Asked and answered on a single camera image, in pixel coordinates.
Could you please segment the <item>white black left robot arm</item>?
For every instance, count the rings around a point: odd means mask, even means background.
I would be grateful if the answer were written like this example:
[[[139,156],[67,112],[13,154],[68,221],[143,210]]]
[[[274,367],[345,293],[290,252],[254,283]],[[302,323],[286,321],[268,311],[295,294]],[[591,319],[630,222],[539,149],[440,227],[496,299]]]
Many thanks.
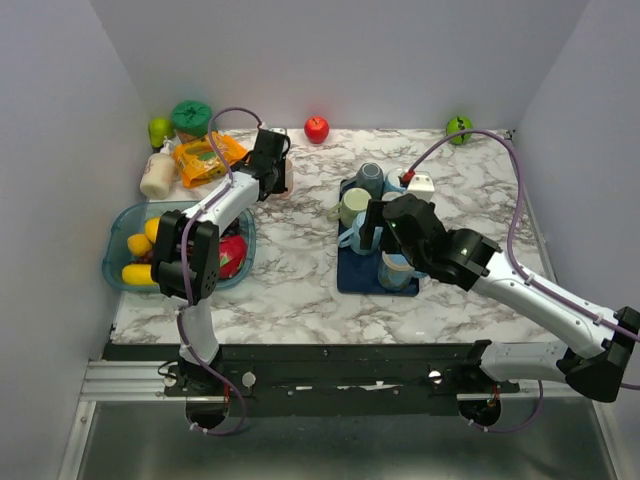
[[[283,130],[259,129],[247,158],[229,169],[230,178],[195,205],[160,217],[151,278],[163,295],[186,301],[177,313],[180,358],[192,365],[187,382],[201,395],[225,381],[215,365],[220,345],[209,300],[220,278],[220,238],[249,207],[286,191],[290,147]]]

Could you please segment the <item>cream lotion bottle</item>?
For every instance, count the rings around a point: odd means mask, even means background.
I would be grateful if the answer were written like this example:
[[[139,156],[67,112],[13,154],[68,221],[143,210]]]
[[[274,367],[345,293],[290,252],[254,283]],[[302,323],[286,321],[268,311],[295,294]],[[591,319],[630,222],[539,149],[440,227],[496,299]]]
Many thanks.
[[[165,137],[163,146],[146,163],[139,188],[150,200],[164,200],[169,196],[176,175],[172,147],[172,141]]]

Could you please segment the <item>green wrapped cup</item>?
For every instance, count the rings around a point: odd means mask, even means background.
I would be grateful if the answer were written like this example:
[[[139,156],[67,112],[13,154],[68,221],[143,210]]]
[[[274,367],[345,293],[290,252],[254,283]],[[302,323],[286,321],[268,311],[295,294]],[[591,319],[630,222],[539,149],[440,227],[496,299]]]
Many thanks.
[[[186,100],[173,108],[170,120],[178,138],[185,144],[200,139],[208,133],[212,116],[213,112],[208,104]]]

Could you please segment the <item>green watermelon ball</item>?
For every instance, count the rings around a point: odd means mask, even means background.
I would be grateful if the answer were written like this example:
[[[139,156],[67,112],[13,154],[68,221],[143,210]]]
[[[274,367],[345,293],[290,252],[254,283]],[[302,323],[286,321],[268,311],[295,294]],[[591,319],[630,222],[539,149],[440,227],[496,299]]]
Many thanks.
[[[466,130],[473,128],[472,121],[462,115],[453,117],[446,125],[446,135],[450,136],[449,142],[453,145],[464,145],[471,138]]]

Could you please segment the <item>dark grey-blue mug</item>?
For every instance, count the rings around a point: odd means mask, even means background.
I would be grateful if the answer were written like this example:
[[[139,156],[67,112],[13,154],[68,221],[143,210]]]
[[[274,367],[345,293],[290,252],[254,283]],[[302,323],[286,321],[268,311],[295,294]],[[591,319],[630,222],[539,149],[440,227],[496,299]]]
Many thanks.
[[[355,186],[369,193],[372,199],[380,200],[384,190],[384,174],[377,163],[367,162],[355,175]]]

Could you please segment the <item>dark blue tray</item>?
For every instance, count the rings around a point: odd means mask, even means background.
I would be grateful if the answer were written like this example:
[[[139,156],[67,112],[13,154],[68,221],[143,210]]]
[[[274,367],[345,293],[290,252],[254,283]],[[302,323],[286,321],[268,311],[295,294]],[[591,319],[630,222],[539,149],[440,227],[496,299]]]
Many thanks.
[[[347,187],[341,190],[342,194],[354,187]],[[345,228],[339,222],[338,236],[345,232]],[[371,295],[394,295],[415,297],[419,293],[419,280],[413,280],[410,285],[400,292],[393,292],[384,289],[378,282],[377,274],[381,253],[381,241],[378,250],[371,255],[361,256],[355,254],[349,247],[339,248],[337,254],[337,289],[341,293],[347,294],[371,294]]]

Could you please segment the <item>light green mug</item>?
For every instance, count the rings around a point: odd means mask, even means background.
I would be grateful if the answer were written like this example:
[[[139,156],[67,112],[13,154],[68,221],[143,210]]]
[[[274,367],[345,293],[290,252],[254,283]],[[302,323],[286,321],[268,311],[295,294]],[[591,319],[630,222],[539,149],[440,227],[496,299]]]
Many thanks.
[[[365,212],[371,195],[362,188],[354,187],[346,190],[339,202],[326,214],[329,221],[339,221],[345,228],[350,228],[361,212]]]

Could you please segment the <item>orange snack bag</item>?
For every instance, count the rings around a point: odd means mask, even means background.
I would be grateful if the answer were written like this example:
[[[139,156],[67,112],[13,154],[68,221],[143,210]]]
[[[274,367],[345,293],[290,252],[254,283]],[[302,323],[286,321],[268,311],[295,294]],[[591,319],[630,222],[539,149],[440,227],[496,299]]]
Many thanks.
[[[248,153],[229,135],[212,133],[215,144],[226,162],[233,166]],[[175,147],[173,158],[180,174],[183,186],[193,189],[227,174],[227,168],[211,147],[209,137],[193,140]]]

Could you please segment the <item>dark purple grapes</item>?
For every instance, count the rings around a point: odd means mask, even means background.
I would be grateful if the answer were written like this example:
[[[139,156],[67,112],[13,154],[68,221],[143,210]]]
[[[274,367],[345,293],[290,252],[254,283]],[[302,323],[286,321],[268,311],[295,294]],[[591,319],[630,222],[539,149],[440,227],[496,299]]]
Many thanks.
[[[231,225],[223,233],[223,237],[232,236],[232,235],[241,235],[240,234],[240,221],[238,219],[233,220]],[[152,250],[147,255],[145,255],[144,257],[136,257],[136,258],[141,263],[149,263],[151,261],[151,258],[152,258]]]

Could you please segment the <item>blue mug white base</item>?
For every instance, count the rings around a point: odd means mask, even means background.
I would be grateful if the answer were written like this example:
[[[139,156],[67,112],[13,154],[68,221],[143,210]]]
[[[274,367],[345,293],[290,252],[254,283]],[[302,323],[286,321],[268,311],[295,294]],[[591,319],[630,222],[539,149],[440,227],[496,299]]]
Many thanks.
[[[395,192],[404,194],[414,175],[414,171],[403,168],[393,168],[389,170],[384,179],[383,193]]]

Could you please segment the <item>pink mug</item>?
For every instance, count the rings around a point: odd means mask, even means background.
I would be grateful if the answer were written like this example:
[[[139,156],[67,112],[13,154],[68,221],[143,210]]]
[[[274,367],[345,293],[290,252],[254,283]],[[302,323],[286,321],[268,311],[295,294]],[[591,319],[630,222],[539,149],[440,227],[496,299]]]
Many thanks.
[[[285,165],[285,191],[283,193],[277,194],[277,199],[285,199],[288,198],[293,192],[294,186],[294,167],[293,163],[290,159],[286,159]]]

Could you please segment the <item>light blue hexagonal mug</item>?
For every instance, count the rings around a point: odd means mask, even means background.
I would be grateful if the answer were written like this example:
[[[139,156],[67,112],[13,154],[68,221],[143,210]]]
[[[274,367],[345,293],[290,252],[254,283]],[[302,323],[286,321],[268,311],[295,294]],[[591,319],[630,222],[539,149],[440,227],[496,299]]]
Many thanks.
[[[380,226],[376,226],[371,242],[371,247],[369,249],[363,249],[361,247],[361,234],[360,230],[363,227],[366,219],[366,213],[360,212],[352,222],[350,228],[348,228],[345,232],[338,236],[338,247],[339,248],[347,248],[349,247],[355,254],[366,256],[374,254],[380,245],[383,228]]]

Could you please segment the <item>red dragon fruit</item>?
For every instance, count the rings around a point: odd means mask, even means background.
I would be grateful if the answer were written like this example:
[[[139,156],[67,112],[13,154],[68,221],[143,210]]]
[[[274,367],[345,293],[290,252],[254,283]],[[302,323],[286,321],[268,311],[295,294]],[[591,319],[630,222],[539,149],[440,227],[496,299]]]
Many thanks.
[[[241,235],[225,236],[219,243],[219,277],[234,278],[243,268],[248,254],[248,245]]]

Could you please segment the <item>blue butterfly mug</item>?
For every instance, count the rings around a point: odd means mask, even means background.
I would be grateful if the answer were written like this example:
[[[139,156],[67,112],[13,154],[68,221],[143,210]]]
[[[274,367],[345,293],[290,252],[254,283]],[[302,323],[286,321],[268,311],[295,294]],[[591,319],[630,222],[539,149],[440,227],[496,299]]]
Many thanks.
[[[405,290],[413,280],[425,277],[427,274],[417,271],[402,254],[381,253],[377,278],[384,289],[400,292]]]

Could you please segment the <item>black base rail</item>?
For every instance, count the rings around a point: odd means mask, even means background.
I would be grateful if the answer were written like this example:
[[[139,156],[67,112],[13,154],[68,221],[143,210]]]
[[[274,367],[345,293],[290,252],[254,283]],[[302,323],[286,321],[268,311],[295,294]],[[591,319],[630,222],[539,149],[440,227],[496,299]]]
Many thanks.
[[[213,366],[219,382],[183,363],[175,345],[108,344],[107,361],[157,361],[163,397],[183,400],[190,419],[212,424],[224,416],[332,417],[470,414],[494,423],[499,406],[482,407],[495,393],[515,393],[522,381],[497,382],[478,367],[485,344],[233,345]]]

